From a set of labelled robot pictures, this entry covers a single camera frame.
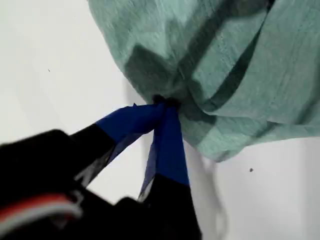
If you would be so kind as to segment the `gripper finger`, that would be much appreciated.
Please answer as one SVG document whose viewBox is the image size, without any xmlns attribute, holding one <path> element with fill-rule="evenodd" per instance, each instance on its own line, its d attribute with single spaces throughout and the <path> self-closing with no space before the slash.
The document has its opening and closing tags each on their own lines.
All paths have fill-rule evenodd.
<svg viewBox="0 0 320 240">
<path fill-rule="evenodd" d="M 192 200 L 181 124 L 180 103 L 155 97 L 164 116 L 153 131 L 139 201 L 153 240 L 200 240 L 202 233 Z"/>
<path fill-rule="evenodd" d="M 129 145 L 154 130 L 165 110 L 166 99 L 155 95 L 152 104 L 120 108 L 72 134 L 84 154 L 74 179 L 87 187 Z"/>
</svg>

